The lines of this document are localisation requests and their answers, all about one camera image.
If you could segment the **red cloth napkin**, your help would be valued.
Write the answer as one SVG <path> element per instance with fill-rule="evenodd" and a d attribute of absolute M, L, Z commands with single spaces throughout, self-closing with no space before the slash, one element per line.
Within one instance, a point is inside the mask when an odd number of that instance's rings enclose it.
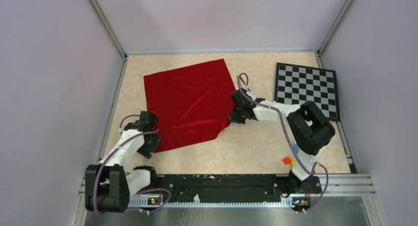
<path fill-rule="evenodd" d="M 159 119 L 156 152 L 214 140 L 230 125 L 236 90 L 224 59 L 146 75 L 147 110 Z"/>

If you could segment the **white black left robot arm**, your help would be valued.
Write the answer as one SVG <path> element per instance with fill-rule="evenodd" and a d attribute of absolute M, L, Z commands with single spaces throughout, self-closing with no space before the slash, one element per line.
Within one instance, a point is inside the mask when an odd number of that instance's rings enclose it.
<path fill-rule="evenodd" d="M 134 122 L 120 123 L 120 139 L 97 164 L 85 170 L 85 208 L 96 214 L 123 213 L 130 197 L 140 190 L 156 191 L 156 170 L 151 166 L 137 166 L 126 171 L 135 154 L 150 159 L 162 138 L 157 134 L 159 119 L 150 111 L 136 115 Z"/>

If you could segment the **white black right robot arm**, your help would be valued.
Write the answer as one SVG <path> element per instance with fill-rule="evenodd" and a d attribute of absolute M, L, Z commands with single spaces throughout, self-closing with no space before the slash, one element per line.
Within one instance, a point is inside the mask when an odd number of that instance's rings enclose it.
<path fill-rule="evenodd" d="M 245 89 L 236 90 L 231 98 L 234 102 L 229 116 L 231 122 L 245 124 L 246 120 L 255 120 L 281 124 L 296 159 L 289 186 L 296 193 L 303 192 L 309 186 L 308 178 L 319 165 L 319 156 L 336 134 L 328 118 L 312 101 L 283 104 L 259 98 Z"/>

